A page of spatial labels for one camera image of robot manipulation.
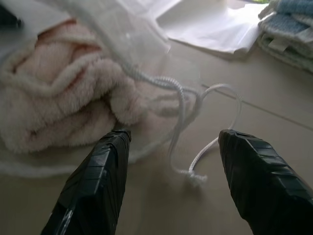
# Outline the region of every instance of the fluffy pink towel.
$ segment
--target fluffy pink towel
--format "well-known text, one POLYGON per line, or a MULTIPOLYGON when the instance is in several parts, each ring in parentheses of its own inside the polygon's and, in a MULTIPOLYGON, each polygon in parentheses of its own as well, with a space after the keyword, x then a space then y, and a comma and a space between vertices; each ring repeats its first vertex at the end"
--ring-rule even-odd
POLYGON ((0 81, 0 134, 18 153, 95 142, 146 110, 134 82, 74 21, 12 54, 0 81))

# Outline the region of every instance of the floor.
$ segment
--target floor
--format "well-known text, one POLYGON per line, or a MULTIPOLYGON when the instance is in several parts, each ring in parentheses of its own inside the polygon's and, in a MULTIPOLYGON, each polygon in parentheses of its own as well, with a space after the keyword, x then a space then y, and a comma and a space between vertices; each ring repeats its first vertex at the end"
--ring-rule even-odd
MULTIPOLYGON (((244 99, 236 129, 270 142, 313 187, 312 76, 288 67, 256 48, 245 61, 226 61, 172 42, 173 54, 189 58, 201 83, 227 82, 244 99)), ((221 91, 205 100, 200 116, 183 132, 177 164, 187 168, 198 151, 225 129, 235 112, 231 95, 221 91)), ((218 148, 201 160, 197 172, 208 181, 191 187, 173 173, 167 146, 129 166, 117 235, 251 235, 232 201, 218 148)), ((3 235, 39 234, 67 177, 49 180, 0 178, 3 235)))

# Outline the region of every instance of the white cord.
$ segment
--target white cord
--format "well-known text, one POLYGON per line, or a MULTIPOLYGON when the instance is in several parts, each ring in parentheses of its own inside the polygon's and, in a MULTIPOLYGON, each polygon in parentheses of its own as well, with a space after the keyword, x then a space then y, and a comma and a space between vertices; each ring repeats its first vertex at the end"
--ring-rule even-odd
MULTIPOLYGON (((135 67, 133 67, 133 65, 130 64, 123 57, 123 55, 120 54, 120 52, 118 50, 115 49, 114 44, 111 42, 110 38, 101 29, 101 26, 99 26, 94 21, 94 17, 92 15, 89 15, 87 13, 87 11, 85 11, 83 8, 79 7, 78 5, 70 4, 67 1, 63 1, 62 3, 63 3, 63 7, 67 11, 72 12, 72 13, 74 12, 75 13, 74 15, 76 15, 76 16, 81 16, 80 18, 83 19, 84 23, 90 29, 93 29, 95 32, 98 33, 98 36, 102 39, 102 42, 104 43, 104 45, 106 45, 106 47, 111 50, 112 55, 115 57, 116 61, 119 62, 123 71, 125 72, 125 74, 127 74, 130 78, 133 78, 134 80, 145 81, 145 82, 147 82, 153 86, 157 86, 157 87, 160 87, 163 89, 177 92, 177 96, 179 99, 179 115, 178 115, 178 120, 177 120, 177 123, 176 123, 174 129, 171 130, 166 135, 164 135, 159 140, 155 141, 154 143, 147 145, 145 148, 143 148, 141 150, 141 152, 138 152, 138 155, 144 155, 144 154, 148 154, 148 153, 152 152, 156 147, 165 143, 166 141, 168 141, 170 139, 170 137, 172 137, 170 147, 168 150, 168 157, 169 157, 170 164, 171 164, 171 167, 173 168, 173 170, 179 174, 187 175, 188 178, 192 181, 192 183, 194 185, 198 185, 199 183, 204 182, 207 177, 197 175, 194 172, 194 168, 195 168, 198 160, 203 156, 203 154, 211 146, 213 146, 217 142, 218 138, 215 138, 211 143, 209 143, 203 150, 201 150, 199 152, 199 154, 192 161, 192 163, 189 167, 189 170, 182 170, 182 169, 176 168, 173 164, 174 151, 175 151, 175 147, 177 145, 179 136, 180 136, 181 132, 190 123, 192 123, 195 120, 195 118, 198 116, 198 114, 200 113, 200 109, 202 107, 202 103, 203 103, 204 98, 211 91, 214 91, 214 90, 217 90, 220 88, 225 88, 225 89, 232 91, 235 94, 236 99, 237 99, 237 114, 236 114, 236 117, 235 117, 234 121, 232 122, 231 126, 229 127, 229 128, 232 128, 235 125, 235 123, 237 122, 238 116, 241 112, 242 102, 241 102, 241 98, 238 96, 238 94, 232 89, 232 87, 230 85, 227 85, 227 84, 214 85, 214 86, 208 88, 204 93, 199 94, 198 92, 196 92, 195 90, 193 90, 191 88, 182 87, 180 85, 180 83, 178 81, 176 81, 175 79, 172 79, 169 77, 151 77, 151 76, 144 74, 143 72, 141 72, 141 71, 137 70, 135 67), (187 117, 185 117, 185 114, 186 114, 186 110, 185 110, 186 106, 185 106, 185 102, 184 102, 185 93, 193 94, 196 97, 196 101, 195 101, 193 110, 187 117)), ((18 176, 21 175, 18 168, 13 169, 13 168, 7 168, 4 165, 2 165, 2 167, 1 167, 1 165, 0 165, 0 170, 1 170, 1 172, 7 170, 8 171, 7 173, 10 175, 13 175, 13 174, 18 175, 18 176)), ((42 167, 42 168, 39 168, 39 171, 37 171, 37 172, 33 168, 29 168, 29 169, 23 171, 23 173, 24 173, 23 176, 26 178, 45 178, 45 177, 50 177, 50 176, 54 176, 57 174, 71 173, 72 171, 73 171, 72 166, 62 166, 59 169, 51 168, 51 167, 42 167)))

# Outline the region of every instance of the stack of towels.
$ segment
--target stack of towels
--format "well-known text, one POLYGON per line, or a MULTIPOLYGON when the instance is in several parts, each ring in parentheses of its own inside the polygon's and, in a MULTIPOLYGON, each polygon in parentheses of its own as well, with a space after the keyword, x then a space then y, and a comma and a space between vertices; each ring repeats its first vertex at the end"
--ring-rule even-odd
POLYGON ((271 0, 259 18, 264 19, 259 24, 259 46, 285 63, 313 72, 313 0, 271 0))

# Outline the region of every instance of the mesh laundry bag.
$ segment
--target mesh laundry bag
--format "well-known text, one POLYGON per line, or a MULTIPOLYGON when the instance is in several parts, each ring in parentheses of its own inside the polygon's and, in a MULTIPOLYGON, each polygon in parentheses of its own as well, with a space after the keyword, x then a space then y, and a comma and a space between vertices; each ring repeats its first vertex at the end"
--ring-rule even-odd
MULTIPOLYGON (((125 126, 118 122, 115 125, 132 130, 133 140, 129 157, 131 163, 149 155, 169 140, 171 140, 169 149, 171 157, 180 132, 198 115, 204 97, 210 91, 220 87, 232 90, 228 85, 216 85, 201 94, 197 69, 189 62, 169 55, 170 47, 164 35, 156 22, 151 20, 149 11, 136 0, 46 2, 67 11, 93 32, 103 51, 109 51, 110 58, 119 64, 129 78, 134 80, 140 99, 145 104, 145 115, 135 124, 125 126)), ((22 84, 21 89, 28 86, 24 81, 22 84)), ((40 88, 39 95, 55 95, 53 92, 49 93, 41 89, 43 86, 41 83, 37 86, 40 88)), ((237 114, 241 108, 240 99, 238 102, 237 114)), ((194 174, 193 167, 201 155, 216 141, 217 138, 199 153, 188 171, 175 167, 174 169, 191 178, 203 180, 203 177, 194 174)), ((92 145, 71 148, 48 147, 39 152, 14 154, 7 151, 3 145, 1 150, 5 159, 0 164, 1 172, 28 177, 48 177, 71 173, 89 153, 92 145)))

